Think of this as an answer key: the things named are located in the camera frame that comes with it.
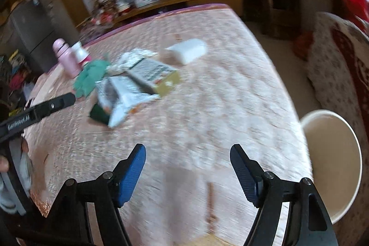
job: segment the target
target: silver bolt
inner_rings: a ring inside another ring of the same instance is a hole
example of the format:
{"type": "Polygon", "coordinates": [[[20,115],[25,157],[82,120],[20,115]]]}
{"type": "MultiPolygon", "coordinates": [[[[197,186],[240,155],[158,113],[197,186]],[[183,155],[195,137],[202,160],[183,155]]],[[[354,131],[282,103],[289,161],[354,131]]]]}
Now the silver bolt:
{"type": "Polygon", "coordinates": [[[73,184],[74,184],[74,179],[72,179],[72,178],[65,181],[65,185],[68,186],[68,187],[70,187],[73,184]]]}
{"type": "Polygon", "coordinates": [[[108,180],[108,179],[111,179],[113,177],[113,172],[111,171],[106,171],[104,174],[103,174],[103,178],[108,180]]]}
{"type": "Polygon", "coordinates": [[[310,178],[307,178],[307,177],[304,177],[304,178],[302,179],[302,182],[303,182],[304,184],[306,184],[306,185],[311,185],[311,184],[312,184],[311,179],[310,179],[310,178]]]}
{"type": "Polygon", "coordinates": [[[269,179],[274,178],[274,173],[270,171],[264,172],[264,175],[266,178],[269,178],[269,179]]]}

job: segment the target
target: beige bin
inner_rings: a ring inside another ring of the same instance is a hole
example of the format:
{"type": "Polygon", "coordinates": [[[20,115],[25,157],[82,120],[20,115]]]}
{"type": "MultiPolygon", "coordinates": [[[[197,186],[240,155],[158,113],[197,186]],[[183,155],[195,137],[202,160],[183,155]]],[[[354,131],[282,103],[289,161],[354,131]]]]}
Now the beige bin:
{"type": "Polygon", "coordinates": [[[333,224],[355,200],[361,181],[359,142],[350,125],[329,110],[315,110],[301,119],[310,152],[314,184],[333,224]]]}

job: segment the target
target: box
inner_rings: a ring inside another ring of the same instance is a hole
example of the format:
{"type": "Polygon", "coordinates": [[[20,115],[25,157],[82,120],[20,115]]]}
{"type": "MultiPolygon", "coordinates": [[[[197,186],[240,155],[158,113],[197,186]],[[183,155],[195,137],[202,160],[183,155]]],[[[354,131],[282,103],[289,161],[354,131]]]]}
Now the box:
{"type": "Polygon", "coordinates": [[[159,94],[161,97],[169,94],[180,82],[176,68],[148,58],[140,59],[127,70],[127,74],[142,87],[144,92],[159,94]]]}

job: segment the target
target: finger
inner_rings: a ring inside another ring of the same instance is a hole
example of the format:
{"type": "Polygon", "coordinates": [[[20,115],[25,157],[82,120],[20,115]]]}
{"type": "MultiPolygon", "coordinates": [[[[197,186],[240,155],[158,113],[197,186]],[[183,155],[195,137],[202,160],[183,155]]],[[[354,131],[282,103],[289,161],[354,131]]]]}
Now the finger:
{"type": "Polygon", "coordinates": [[[8,172],[9,162],[5,157],[0,156],[0,172],[8,172]]]}
{"type": "Polygon", "coordinates": [[[29,152],[29,148],[28,148],[28,143],[27,143],[27,141],[26,141],[26,139],[24,139],[23,137],[22,137],[22,151],[23,152],[29,152]]]}

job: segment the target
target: blue gripper pad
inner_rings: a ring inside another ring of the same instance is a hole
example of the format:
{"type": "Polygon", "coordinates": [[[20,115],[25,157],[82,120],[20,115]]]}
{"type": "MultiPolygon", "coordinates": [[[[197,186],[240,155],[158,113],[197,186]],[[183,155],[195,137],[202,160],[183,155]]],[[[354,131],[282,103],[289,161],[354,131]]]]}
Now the blue gripper pad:
{"type": "Polygon", "coordinates": [[[260,198],[263,192],[263,179],[261,177],[264,173],[263,169],[256,161],[248,158],[239,144],[232,146],[230,159],[247,200],[252,202],[255,207],[260,207],[260,198]]]}
{"type": "Polygon", "coordinates": [[[120,161],[113,173],[116,175],[115,184],[118,184],[118,194],[115,197],[117,207],[122,207],[128,202],[136,187],[143,165],[146,161],[146,149],[142,144],[137,144],[126,160],[120,161]]]}

